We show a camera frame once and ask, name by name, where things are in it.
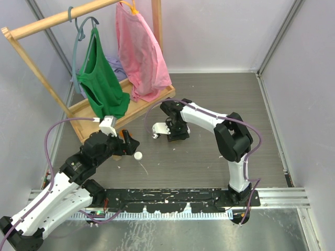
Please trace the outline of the white bottle cap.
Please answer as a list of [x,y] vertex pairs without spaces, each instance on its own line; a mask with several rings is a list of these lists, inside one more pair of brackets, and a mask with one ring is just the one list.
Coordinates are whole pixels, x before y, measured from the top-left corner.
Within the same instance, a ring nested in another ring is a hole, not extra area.
[[137,161],[140,161],[143,158],[143,154],[139,151],[135,152],[133,156],[134,156],[135,160],[137,160]]

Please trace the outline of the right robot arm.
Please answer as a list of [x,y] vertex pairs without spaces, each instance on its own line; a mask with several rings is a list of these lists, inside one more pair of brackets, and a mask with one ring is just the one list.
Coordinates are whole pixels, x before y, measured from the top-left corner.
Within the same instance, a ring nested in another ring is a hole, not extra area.
[[253,138],[238,113],[223,115],[206,110],[188,99],[167,99],[160,109],[168,116],[165,121],[168,141],[189,138],[189,123],[214,134],[219,153],[228,161],[228,194],[232,204],[243,205],[251,193],[251,183],[246,174],[247,154],[251,151]]

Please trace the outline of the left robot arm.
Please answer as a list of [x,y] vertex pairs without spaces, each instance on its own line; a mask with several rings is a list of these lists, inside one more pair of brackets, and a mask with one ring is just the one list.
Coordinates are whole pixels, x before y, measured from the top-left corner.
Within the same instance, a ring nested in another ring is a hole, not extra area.
[[111,156],[132,156],[140,145],[127,130],[121,134],[120,138],[102,131],[92,133],[30,204],[12,217],[1,218],[1,232],[14,250],[38,250],[73,213],[105,203],[105,189],[91,176]]

